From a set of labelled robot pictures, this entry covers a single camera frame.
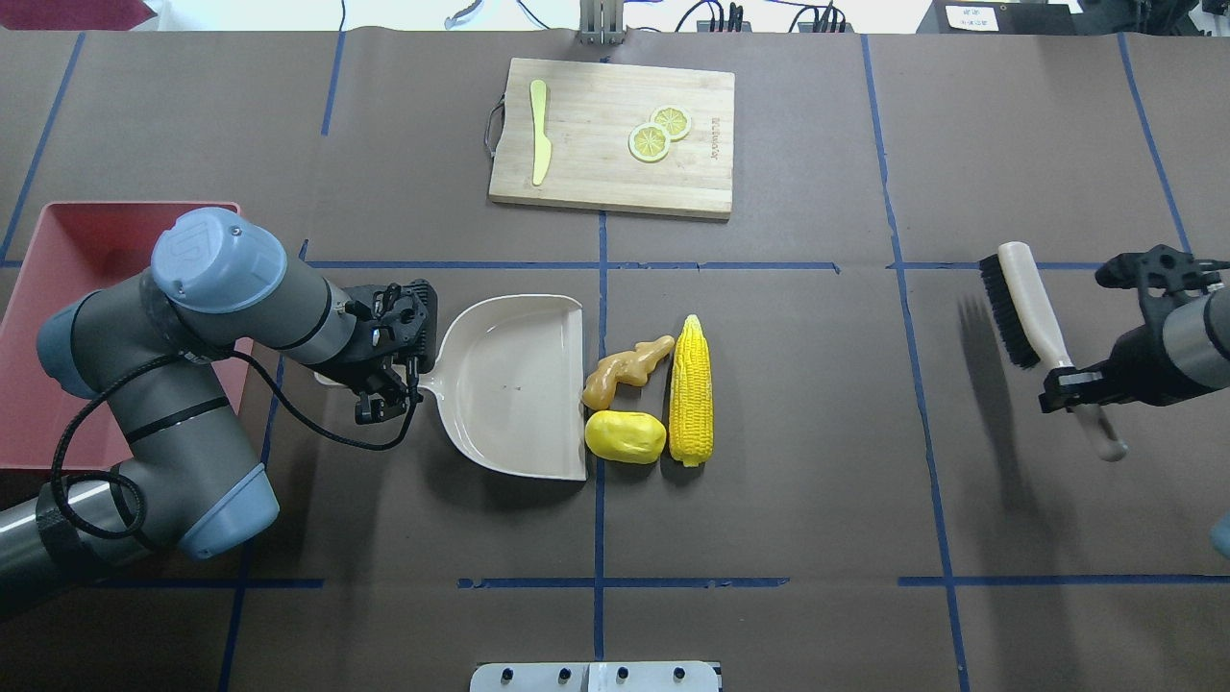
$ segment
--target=cutting board handle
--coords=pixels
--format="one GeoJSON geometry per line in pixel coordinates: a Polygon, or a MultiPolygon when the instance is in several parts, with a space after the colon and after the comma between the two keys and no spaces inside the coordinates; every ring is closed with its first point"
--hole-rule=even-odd
{"type": "Polygon", "coordinates": [[[494,107],[491,108],[491,114],[487,116],[487,129],[482,133],[482,144],[487,147],[487,154],[491,155],[491,160],[496,160],[496,146],[499,145],[499,135],[504,132],[504,95],[499,95],[499,101],[496,101],[494,107]],[[499,130],[496,132],[496,140],[491,140],[492,125],[496,122],[496,113],[499,112],[499,130]]]}

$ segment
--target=pink bin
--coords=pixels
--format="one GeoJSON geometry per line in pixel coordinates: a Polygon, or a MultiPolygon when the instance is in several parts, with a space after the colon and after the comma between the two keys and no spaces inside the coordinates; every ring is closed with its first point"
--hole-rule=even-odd
{"type": "MultiPolygon", "coordinates": [[[[85,406],[43,372],[34,337],[47,317],[90,290],[145,269],[157,236],[181,214],[229,202],[54,202],[43,206],[0,321],[0,470],[48,470],[64,427],[85,406]]],[[[247,338],[236,349],[250,354],[247,338]]],[[[247,379],[241,361],[214,364],[239,411],[247,379]]],[[[106,470],[132,457],[119,425],[103,407],[73,438],[64,468],[106,470]]]]}

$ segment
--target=cutting board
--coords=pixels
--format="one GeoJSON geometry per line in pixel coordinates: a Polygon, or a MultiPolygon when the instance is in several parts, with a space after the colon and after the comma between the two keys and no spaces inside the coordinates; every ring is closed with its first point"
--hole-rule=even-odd
{"type": "Polygon", "coordinates": [[[733,74],[513,59],[488,191],[496,202],[728,219],[733,181],[733,74]],[[535,79],[547,85],[552,147],[540,186],[530,179],[535,79]],[[629,134],[665,104],[691,114],[691,132],[659,161],[633,159],[629,134]]]}

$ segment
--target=white dustpan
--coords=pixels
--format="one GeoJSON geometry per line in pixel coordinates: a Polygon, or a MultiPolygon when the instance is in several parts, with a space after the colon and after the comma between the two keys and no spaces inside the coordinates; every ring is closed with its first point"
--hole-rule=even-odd
{"type": "Polygon", "coordinates": [[[581,302],[501,295],[466,307],[418,386],[462,455],[499,473],[585,481],[581,302]]]}

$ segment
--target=lime slice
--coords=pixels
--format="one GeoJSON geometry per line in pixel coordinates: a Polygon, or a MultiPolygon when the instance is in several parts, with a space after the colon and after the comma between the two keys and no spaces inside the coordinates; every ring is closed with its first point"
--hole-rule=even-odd
{"type": "Polygon", "coordinates": [[[649,116],[649,122],[661,124],[670,134],[672,141],[679,141],[691,132],[691,116],[679,106],[658,106],[649,116]]]}
{"type": "Polygon", "coordinates": [[[627,149],[637,161],[661,161],[670,150],[670,133],[658,123],[641,123],[627,135],[627,149]]]}

